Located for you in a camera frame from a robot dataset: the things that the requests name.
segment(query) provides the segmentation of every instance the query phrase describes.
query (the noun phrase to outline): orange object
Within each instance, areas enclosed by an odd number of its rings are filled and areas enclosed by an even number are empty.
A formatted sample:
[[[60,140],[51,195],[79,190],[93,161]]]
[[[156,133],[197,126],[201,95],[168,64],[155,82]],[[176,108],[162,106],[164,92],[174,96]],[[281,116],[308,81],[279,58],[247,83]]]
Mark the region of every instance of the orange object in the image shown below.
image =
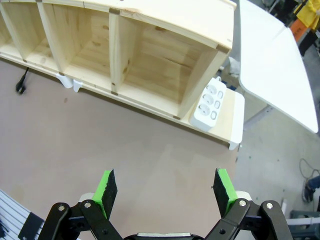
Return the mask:
[[[299,39],[304,35],[304,33],[307,31],[308,28],[306,25],[304,25],[304,23],[302,21],[297,19],[291,25],[290,29],[293,33],[295,41],[298,42]]]

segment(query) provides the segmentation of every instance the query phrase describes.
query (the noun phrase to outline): white power strip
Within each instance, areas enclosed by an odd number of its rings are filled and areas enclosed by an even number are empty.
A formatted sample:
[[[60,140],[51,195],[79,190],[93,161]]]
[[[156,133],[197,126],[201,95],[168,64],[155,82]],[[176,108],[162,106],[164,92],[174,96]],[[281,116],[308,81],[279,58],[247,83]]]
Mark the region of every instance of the white power strip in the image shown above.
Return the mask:
[[[204,132],[213,128],[217,123],[226,89],[227,86],[221,82],[221,77],[213,77],[202,91],[199,102],[190,116],[190,124]]]

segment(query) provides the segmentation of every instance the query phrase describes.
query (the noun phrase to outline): brown surface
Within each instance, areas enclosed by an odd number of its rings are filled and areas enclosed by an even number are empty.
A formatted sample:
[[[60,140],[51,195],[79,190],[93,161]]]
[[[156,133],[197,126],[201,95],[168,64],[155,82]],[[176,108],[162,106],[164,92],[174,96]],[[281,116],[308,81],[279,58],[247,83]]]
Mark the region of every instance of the brown surface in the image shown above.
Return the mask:
[[[210,186],[216,167],[234,175],[236,150],[34,73],[19,96],[24,69],[0,61],[0,73],[0,188],[29,210],[74,205],[114,168],[111,222],[123,237],[205,236],[219,219]]]

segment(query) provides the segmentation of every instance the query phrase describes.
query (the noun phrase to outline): green gripper pad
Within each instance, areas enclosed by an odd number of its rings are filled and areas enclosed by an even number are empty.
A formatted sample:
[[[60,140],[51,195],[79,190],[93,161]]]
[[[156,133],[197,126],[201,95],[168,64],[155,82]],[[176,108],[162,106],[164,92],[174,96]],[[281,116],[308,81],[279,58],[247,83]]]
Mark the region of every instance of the green gripper pad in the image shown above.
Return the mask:
[[[213,191],[220,215],[223,217],[238,198],[226,169],[217,168],[215,170]]]
[[[115,203],[118,189],[114,171],[104,171],[92,200],[97,203],[103,215],[109,219]]]

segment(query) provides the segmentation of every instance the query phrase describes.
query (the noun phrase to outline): bolt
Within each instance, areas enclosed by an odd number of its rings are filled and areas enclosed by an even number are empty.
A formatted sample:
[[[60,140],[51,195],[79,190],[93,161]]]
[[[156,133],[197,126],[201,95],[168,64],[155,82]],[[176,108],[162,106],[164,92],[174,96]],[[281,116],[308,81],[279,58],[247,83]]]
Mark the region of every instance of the bolt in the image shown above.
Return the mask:
[[[243,207],[243,206],[247,205],[247,203],[246,203],[245,201],[241,200],[241,201],[239,202],[239,205],[240,205],[241,207]]]
[[[268,209],[272,209],[274,206],[272,205],[272,203],[268,202],[268,203],[266,204],[266,207],[267,207]]]

